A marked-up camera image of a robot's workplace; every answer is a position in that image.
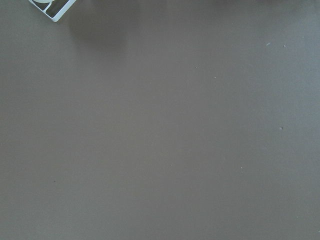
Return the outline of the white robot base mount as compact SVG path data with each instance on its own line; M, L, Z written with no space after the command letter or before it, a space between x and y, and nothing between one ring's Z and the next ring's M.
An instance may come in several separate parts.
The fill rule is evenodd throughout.
M58 22L76 0L29 0L29 2L53 22Z

